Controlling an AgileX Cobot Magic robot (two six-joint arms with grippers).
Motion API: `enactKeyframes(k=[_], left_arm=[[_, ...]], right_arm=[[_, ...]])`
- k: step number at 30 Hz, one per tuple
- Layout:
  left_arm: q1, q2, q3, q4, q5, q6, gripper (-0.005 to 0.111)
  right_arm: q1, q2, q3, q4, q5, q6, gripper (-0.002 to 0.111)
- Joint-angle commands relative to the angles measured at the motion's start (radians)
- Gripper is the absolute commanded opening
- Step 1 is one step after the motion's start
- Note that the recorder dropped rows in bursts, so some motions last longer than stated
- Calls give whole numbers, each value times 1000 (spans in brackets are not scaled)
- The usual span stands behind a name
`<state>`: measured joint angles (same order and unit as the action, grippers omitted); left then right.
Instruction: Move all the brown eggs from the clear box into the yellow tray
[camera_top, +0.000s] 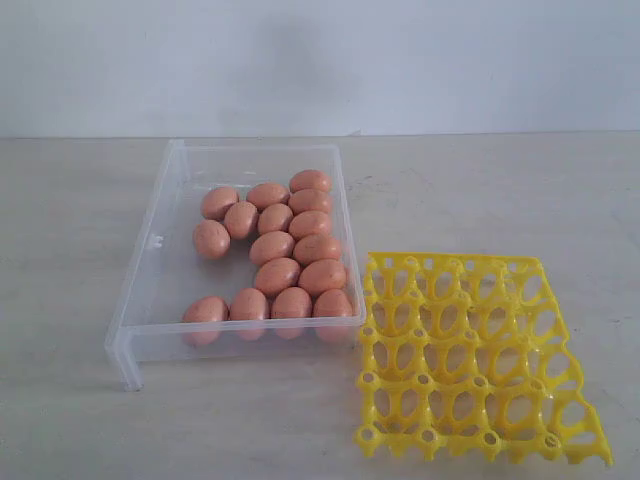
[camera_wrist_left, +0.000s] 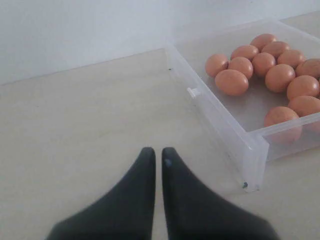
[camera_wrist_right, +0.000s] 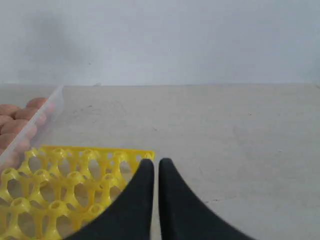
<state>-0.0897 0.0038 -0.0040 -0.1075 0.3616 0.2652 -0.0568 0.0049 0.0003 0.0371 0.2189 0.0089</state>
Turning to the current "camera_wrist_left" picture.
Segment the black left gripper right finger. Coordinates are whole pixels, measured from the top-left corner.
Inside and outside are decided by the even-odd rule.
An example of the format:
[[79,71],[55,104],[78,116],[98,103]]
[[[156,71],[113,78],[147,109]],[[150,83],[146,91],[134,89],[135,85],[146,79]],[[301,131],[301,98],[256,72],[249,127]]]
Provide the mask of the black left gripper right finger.
[[203,184],[173,147],[162,150],[162,193],[170,240],[278,240],[265,219]]

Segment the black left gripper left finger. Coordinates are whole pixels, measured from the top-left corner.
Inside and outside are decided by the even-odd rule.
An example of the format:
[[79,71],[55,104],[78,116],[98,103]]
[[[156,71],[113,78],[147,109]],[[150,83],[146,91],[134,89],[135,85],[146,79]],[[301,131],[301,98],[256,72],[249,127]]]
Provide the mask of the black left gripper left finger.
[[156,193],[156,155],[141,149],[123,178],[102,198],[60,221],[49,240],[150,240]]

